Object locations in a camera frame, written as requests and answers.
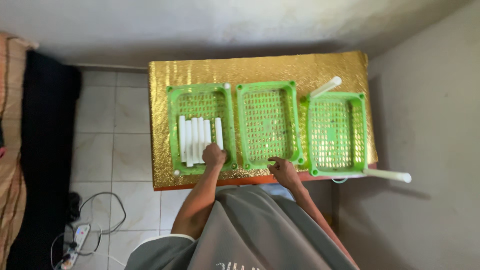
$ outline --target striped blanket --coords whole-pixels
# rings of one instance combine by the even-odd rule
[[[27,49],[23,40],[0,33],[0,270],[6,267],[25,210],[20,135]]]

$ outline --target white wall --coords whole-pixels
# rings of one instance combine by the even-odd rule
[[[379,166],[349,180],[340,237],[361,269],[480,269],[480,0],[371,60]]]
[[[0,0],[0,31],[70,63],[371,56],[470,0]]]

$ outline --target power strip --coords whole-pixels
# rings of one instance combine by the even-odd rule
[[[67,254],[70,254],[70,258],[64,261],[61,265],[61,268],[64,270],[71,269],[78,258],[78,252],[82,249],[85,239],[87,238],[88,232],[90,231],[90,225],[80,225],[75,232],[75,242],[77,247],[75,249],[69,248]]]

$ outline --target person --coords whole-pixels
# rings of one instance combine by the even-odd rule
[[[268,169],[295,201],[259,185],[216,193],[226,152],[210,144],[206,169],[180,208],[170,235],[147,239],[125,270],[357,269],[302,185],[292,163]]]

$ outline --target table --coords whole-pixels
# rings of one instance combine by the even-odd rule
[[[149,63],[149,101],[152,131],[153,188],[156,191],[192,188],[199,175],[174,176],[169,145],[166,86],[230,82],[240,83],[295,80],[297,102],[300,98],[329,81],[334,76],[343,80],[335,91],[364,93],[367,108],[367,153],[370,168],[378,161],[373,138],[372,113],[367,81],[367,56],[359,51],[305,54],[277,57],[233,58],[216,60],[155,61]],[[234,120],[238,118],[236,96],[232,95]],[[299,110],[300,140],[306,149],[306,111]],[[240,133],[235,120],[237,162],[242,164]],[[306,168],[297,167],[302,181],[331,179],[312,177]],[[352,175],[348,178],[361,177]],[[221,172],[217,185],[274,183],[265,169]]]

